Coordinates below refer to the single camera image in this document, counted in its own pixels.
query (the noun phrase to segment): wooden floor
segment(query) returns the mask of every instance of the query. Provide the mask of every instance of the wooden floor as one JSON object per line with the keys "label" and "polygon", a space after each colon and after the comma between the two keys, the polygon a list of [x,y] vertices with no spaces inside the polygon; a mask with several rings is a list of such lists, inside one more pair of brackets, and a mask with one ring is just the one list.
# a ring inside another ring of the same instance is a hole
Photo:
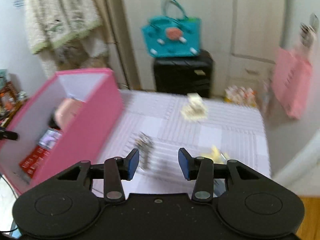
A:
{"label": "wooden floor", "polygon": [[301,199],[305,207],[305,216],[297,236],[302,240],[320,240],[320,198]]}

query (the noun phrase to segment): pink storage box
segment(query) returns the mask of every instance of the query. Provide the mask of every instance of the pink storage box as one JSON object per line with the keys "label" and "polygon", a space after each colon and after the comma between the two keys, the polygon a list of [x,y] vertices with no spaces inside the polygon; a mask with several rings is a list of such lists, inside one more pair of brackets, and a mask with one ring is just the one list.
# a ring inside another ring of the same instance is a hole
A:
{"label": "pink storage box", "polygon": [[[54,109],[68,97],[85,103],[30,180],[19,167],[19,162],[36,147],[48,128]],[[0,142],[0,172],[22,194],[81,160],[94,163],[122,109],[122,99],[112,70],[99,68],[57,72],[8,126],[8,130],[19,134],[19,140]]]}

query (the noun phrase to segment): crumpled paper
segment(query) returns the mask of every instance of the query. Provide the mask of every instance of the crumpled paper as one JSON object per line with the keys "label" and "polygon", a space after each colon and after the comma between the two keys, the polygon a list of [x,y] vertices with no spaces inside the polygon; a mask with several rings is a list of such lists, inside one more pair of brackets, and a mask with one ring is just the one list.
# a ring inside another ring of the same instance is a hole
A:
{"label": "crumpled paper", "polygon": [[208,118],[208,108],[204,105],[201,96],[197,93],[187,94],[189,104],[184,106],[181,114],[185,120],[197,121]]}

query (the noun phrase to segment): red package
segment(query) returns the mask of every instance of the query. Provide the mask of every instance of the red package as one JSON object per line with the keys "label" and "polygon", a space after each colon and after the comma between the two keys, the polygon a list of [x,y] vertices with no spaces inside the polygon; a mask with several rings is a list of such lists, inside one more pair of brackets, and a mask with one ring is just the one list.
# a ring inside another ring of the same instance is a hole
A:
{"label": "red package", "polygon": [[37,145],[32,153],[19,163],[19,166],[26,174],[28,174],[30,178],[32,178],[36,172],[36,169],[41,165],[44,158],[46,158],[48,155],[48,150]]}

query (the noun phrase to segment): pink bag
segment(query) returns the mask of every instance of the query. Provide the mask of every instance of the pink bag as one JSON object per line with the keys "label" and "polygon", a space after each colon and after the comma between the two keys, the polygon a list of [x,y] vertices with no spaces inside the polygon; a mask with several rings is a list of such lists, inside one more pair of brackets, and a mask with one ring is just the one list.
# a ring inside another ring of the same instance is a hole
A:
{"label": "pink bag", "polygon": [[297,54],[279,49],[271,87],[289,117],[300,119],[306,108],[312,66]]}

